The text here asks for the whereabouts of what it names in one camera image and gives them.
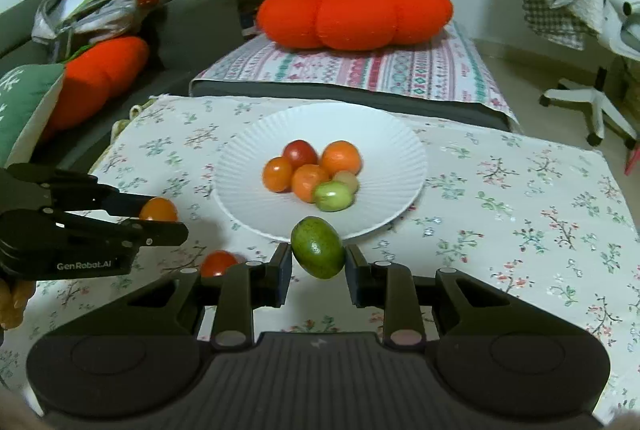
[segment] patterned bedsheet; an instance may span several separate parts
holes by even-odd
[[[481,103],[516,119],[473,42],[455,22],[424,44],[364,53],[291,51],[261,35],[196,80],[331,84],[423,100]]]

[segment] orange cherry tomato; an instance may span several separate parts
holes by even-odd
[[[294,170],[302,165],[318,164],[318,154],[314,148],[301,139],[292,141],[284,147],[282,156],[291,161]]]
[[[262,184],[271,192],[283,192],[291,185],[293,166],[286,157],[274,157],[262,170]]]
[[[362,168],[358,149],[348,141],[334,141],[327,145],[320,158],[320,166],[333,177],[341,170],[357,175]]]
[[[293,173],[291,189],[305,203],[314,202],[314,189],[329,180],[329,174],[318,165],[302,165]]]
[[[138,217],[142,220],[178,222],[178,210],[175,209],[175,205],[169,199],[154,197],[142,206]]]
[[[220,276],[224,275],[226,268],[237,264],[233,253],[228,251],[217,250],[209,253],[200,265],[201,276]]]

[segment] green pillow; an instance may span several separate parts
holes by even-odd
[[[0,78],[0,166],[27,163],[62,89],[63,64],[23,65]]]

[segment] mattress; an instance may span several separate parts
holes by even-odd
[[[190,96],[212,95],[341,100],[517,130],[472,40],[454,22],[429,42],[361,53],[295,51],[260,35],[191,82]]]

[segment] hand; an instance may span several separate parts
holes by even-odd
[[[0,278],[0,327],[9,330],[19,326],[27,302],[35,292],[35,282],[16,280],[10,285]]]
[[[0,386],[0,428],[2,430],[52,430],[19,396]]]

